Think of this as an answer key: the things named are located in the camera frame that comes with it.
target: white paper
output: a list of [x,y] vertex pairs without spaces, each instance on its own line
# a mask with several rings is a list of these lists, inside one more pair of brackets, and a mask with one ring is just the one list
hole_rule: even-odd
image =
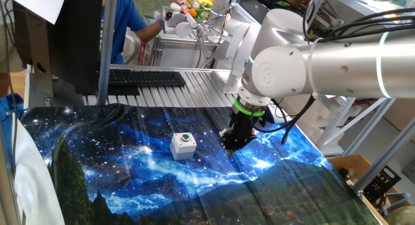
[[58,19],[64,0],[15,0],[53,25]]

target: label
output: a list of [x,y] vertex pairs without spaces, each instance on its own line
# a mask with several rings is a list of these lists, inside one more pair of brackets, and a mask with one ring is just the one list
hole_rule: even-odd
[[235,114],[238,114],[239,110],[235,107],[235,105],[232,106],[232,110],[230,112],[230,116],[232,116],[232,112],[234,112]]
[[242,104],[243,106],[245,106],[246,102],[243,101],[243,99],[239,99],[239,103]]

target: black cable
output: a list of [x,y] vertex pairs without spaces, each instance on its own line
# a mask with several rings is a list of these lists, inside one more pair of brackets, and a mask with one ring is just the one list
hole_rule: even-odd
[[275,104],[275,106],[277,106],[277,108],[279,109],[281,114],[283,114],[283,119],[284,119],[284,123],[285,123],[285,132],[287,132],[288,131],[288,123],[287,123],[287,118],[284,115],[283,109],[281,108],[281,106],[279,106],[279,104],[277,103],[277,101],[275,101],[275,99],[271,99],[271,101]]
[[369,28],[369,27],[383,26],[383,25],[401,25],[401,26],[405,26],[405,27],[408,27],[408,26],[415,27],[415,25],[410,25],[410,23],[407,23],[407,24],[404,24],[404,23],[378,23],[378,24],[367,25],[365,27],[359,28],[359,29],[357,29],[357,30],[355,30],[355,31],[353,31],[349,34],[355,34],[356,32],[359,32],[359,31],[361,31],[363,29],[366,29],[366,28]]
[[[3,10],[3,1],[0,0],[0,9],[1,9],[1,17],[3,18],[3,21],[6,26],[6,16],[5,11]],[[14,106],[14,138],[13,138],[13,144],[12,144],[12,155],[13,155],[13,179],[16,175],[16,139],[18,138],[18,105],[16,102],[16,98],[14,97],[14,90],[12,86],[12,77],[10,75],[10,62],[9,62],[9,55],[8,55],[8,40],[7,40],[7,33],[5,28],[5,43],[6,43],[6,70],[7,70],[7,76],[8,76],[8,87],[10,89],[10,92],[12,94],[12,100],[13,100],[13,106]]]
[[383,17],[385,15],[389,15],[389,14],[402,14],[402,13],[406,13],[406,12],[415,12],[415,8],[402,8],[399,10],[389,10],[389,11],[384,11],[384,12],[379,12],[376,14],[370,14],[364,17],[361,17],[359,19],[356,19],[354,22],[352,23],[356,23],[356,22],[360,22],[360,21],[364,21],[364,20],[368,20],[368,19],[372,19],[372,18],[378,18],[378,17]]
[[311,105],[313,104],[313,102],[316,99],[310,95],[309,100],[307,101],[307,104],[305,104],[305,106],[303,107],[303,109],[299,112],[299,114],[291,121],[290,125],[286,128],[285,134],[283,136],[283,139],[281,140],[281,144],[285,144],[285,142],[287,142],[288,140],[288,134],[291,131],[291,128],[294,127],[294,125],[297,123],[297,121],[301,118],[302,115],[304,115],[304,113],[311,107]]
[[255,128],[256,130],[263,132],[263,133],[272,133],[272,132],[277,132],[283,128],[287,128],[287,131],[285,132],[283,139],[282,139],[282,143],[284,144],[287,141],[288,138],[288,133],[290,132],[291,128],[296,124],[296,122],[301,118],[301,116],[310,108],[310,106],[313,104],[313,102],[315,101],[315,98],[311,95],[309,100],[307,101],[307,104],[303,107],[303,109],[299,112],[299,114],[291,121],[288,121],[286,124],[284,124],[283,126],[279,127],[279,128],[275,128],[273,130],[263,130],[261,128],[256,127],[256,125],[254,124],[254,113],[255,112],[259,112],[258,110],[255,110],[251,113],[251,118],[250,118],[250,123],[252,128]]
[[279,127],[279,128],[276,128],[276,129],[273,129],[273,130],[263,130],[262,128],[258,128],[258,127],[256,127],[256,125],[254,124],[254,120],[253,120],[253,118],[254,118],[254,113],[255,113],[255,112],[259,112],[259,109],[258,109],[258,110],[256,110],[256,111],[253,111],[253,112],[251,113],[250,122],[251,122],[251,126],[252,126],[252,128],[255,128],[256,130],[258,130],[258,131],[260,131],[260,132],[263,132],[263,133],[266,133],[266,134],[269,134],[269,133],[272,133],[272,132],[277,132],[277,131],[279,131],[279,130],[281,130],[281,129],[285,128],[285,127],[287,127],[287,124],[291,124],[291,121],[289,121],[289,122],[287,122],[287,124],[285,124],[285,125],[283,125],[283,126],[281,126],[281,127]]
[[381,30],[372,30],[372,31],[366,31],[366,32],[357,33],[357,34],[348,34],[346,36],[336,36],[336,37],[325,38],[325,39],[319,40],[319,42],[324,43],[324,42],[327,42],[327,41],[343,40],[343,39],[346,39],[346,38],[356,38],[356,37],[368,36],[368,35],[372,35],[372,34],[381,34],[381,33],[384,33],[384,32],[394,32],[394,31],[398,31],[398,30],[409,30],[409,29],[413,29],[413,28],[414,27],[412,27],[412,26],[390,27],[390,28],[385,28],[385,29],[381,29]]
[[[285,117],[296,117],[298,114],[295,114],[295,115],[290,115],[290,114],[287,114],[287,115],[285,115]],[[277,112],[275,112],[275,116],[276,117],[278,117],[278,118],[283,118],[283,117],[279,117],[278,115],[277,115]]]
[[373,24],[373,23],[381,23],[381,22],[387,22],[387,21],[403,21],[403,20],[412,20],[415,19],[415,16],[405,16],[405,17],[396,17],[396,18],[381,18],[381,19],[375,19],[375,20],[369,20],[369,21],[360,21],[360,22],[356,22],[356,23],[350,23],[348,25],[344,25],[342,27],[339,27],[335,30],[333,30],[328,38],[332,37],[334,35],[334,33],[340,31],[340,30],[348,30],[352,27],[359,27],[362,25],[369,25],[369,24]]
[[14,11],[20,11],[20,12],[23,12],[23,14],[26,15],[26,12],[24,10],[20,9],[20,8],[15,8],[15,9],[12,9],[10,11],[7,11],[6,17],[8,17],[9,20],[10,20],[10,24],[11,24],[11,27],[12,27],[12,34],[14,34],[14,26],[13,26],[13,19],[12,19],[12,12],[14,12]]
[[10,14],[10,12],[11,12],[11,11],[13,11],[13,10],[9,11],[9,10],[8,10],[8,8],[7,8],[7,3],[8,3],[9,1],[10,1],[10,0],[6,0],[6,1],[5,1],[6,18],[7,18],[7,16],[8,16],[8,18],[9,18],[9,20],[10,20],[10,23],[11,23],[11,25],[12,25],[12,33],[14,34],[13,21],[12,21],[12,16],[11,16],[11,14]]

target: metal frame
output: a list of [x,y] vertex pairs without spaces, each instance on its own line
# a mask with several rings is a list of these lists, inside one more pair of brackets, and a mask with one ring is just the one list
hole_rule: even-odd
[[52,99],[53,81],[49,42],[47,38],[47,21],[26,9],[27,30],[30,41],[30,53],[33,59],[36,87],[44,93],[45,99]]
[[310,11],[308,11],[305,14],[307,19],[308,19],[308,17],[311,16],[310,21],[307,22],[308,28],[310,28],[311,24],[313,23],[314,18],[317,16],[318,9],[320,8],[320,6],[322,6],[323,2],[324,2],[324,0],[311,0],[311,2],[309,3],[309,7],[313,4],[314,10],[313,10],[313,13],[309,13]]
[[[371,111],[375,110],[378,106],[380,106],[381,104],[384,104],[384,102],[386,100],[387,99],[382,98],[382,99],[379,99],[378,101],[376,101],[368,109],[366,109],[364,112],[360,113],[358,116],[356,116],[356,118],[354,118],[347,125],[345,125],[343,128],[341,128],[338,132],[336,132],[331,137],[329,137],[327,139],[327,141],[323,144],[323,147],[325,147],[327,144],[329,144],[330,142],[332,142],[334,139],[336,139],[339,135],[343,134],[345,131],[349,130],[349,128],[351,128],[353,125],[355,125],[356,123],[358,123],[361,119],[363,119],[365,116],[367,116]],[[382,117],[382,115],[385,114],[385,112],[387,111],[387,109],[389,109],[390,105],[387,106],[387,107],[384,107],[384,106],[381,106],[380,107],[379,110],[382,110],[382,111],[384,110],[384,112],[379,117]]]
[[[379,107],[375,115],[370,119],[369,123],[363,128],[362,132],[356,137],[355,141],[343,153],[343,155],[353,154],[358,149],[358,147],[362,144],[363,140],[366,139],[368,134],[372,131],[375,125],[381,120],[383,115],[388,111],[388,109],[395,102],[395,100],[396,99],[384,99],[382,105]],[[355,118],[356,122],[358,122],[361,119],[361,118],[358,119],[358,117]]]
[[373,165],[363,174],[351,188],[358,193],[364,189],[386,166],[389,159],[405,145],[415,134],[415,118],[402,130],[402,132],[393,140],[387,150],[379,157]]
[[101,73],[99,75],[98,105],[105,105],[110,79],[112,38],[117,0],[105,0],[104,28],[102,30]]
[[0,223],[4,225],[21,224],[18,201],[14,191],[11,164],[0,123]]
[[331,121],[329,126],[326,127],[323,134],[321,135],[320,139],[316,143],[316,147],[318,149],[323,148],[327,143],[326,141],[329,139],[329,135],[333,133],[334,129],[338,126],[340,126],[340,121],[344,118],[344,116],[347,114],[349,109],[351,108],[351,105],[355,102],[356,98],[354,97],[348,97],[345,101],[345,103],[342,104],[340,107],[340,110],[338,111],[335,118]]

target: starry sky pattern fabric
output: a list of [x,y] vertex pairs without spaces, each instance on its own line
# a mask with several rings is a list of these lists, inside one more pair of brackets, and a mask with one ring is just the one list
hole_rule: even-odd
[[[261,202],[261,193],[291,190],[294,185],[306,195],[302,200],[313,202],[316,198],[309,195],[307,188],[321,187],[329,175],[337,193],[350,195],[335,169],[296,127],[284,145],[280,141],[284,130],[271,134],[256,132],[257,139],[234,157],[227,158],[219,131],[229,125],[228,114],[229,108],[140,108],[111,104],[32,108],[23,112],[21,122],[33,137],[46,164],[51,163],[53,148],[63,134],[71,154],[82,166],[91,202],[100,191],[112,213],[125,212],[137,224],[144,224],[140,223],[141,217],[170,216],[172,210],[167,209],[178,208],[182,202],[191,202],[193,207],[197,200],[201,208],[215,207],[221,199],[216,196],[216,200],[211,200],[212,195],[225,192],[227,187],[233,187],[235,192],[242,190],[243,195],[258,195],[253,200],[261,208],[258,213],[264,218],[264,224],[270,221],[272,224],[290,224],[293,221],[286,216],[288,209],[285,207],[279,207],[279,210],[278,206],[268,205],[271,202]],[[173,134],[182,132],[192,133],[197,147],[193,158],[175,161],[169,147]],[[315,176],[314,180],[305,183],[302,172],[308,172],[308,175],[322,172],[322,176]],[[353,197],[351,200],[355,209],[361,210],[359,202]],[[312,205],[303,210],[296,207],[293,211],[306,218],[319,214],[320,217],[310,220],[325,224],[328,218],[324,216],[324,208],[328,206],[323,202]],[[181,207],[183,211],[189,210],[189,206]],[[363,211],[357,219],[368,219],[370,212]],[[285,220],[275,223],[278,216]],[[227,219],[224,215],[217,217],[208,209],[205,209],[204,217],[222,221],[218,224],[225,224],[223,221]],[[242,218],[237,215],[235,221]]]

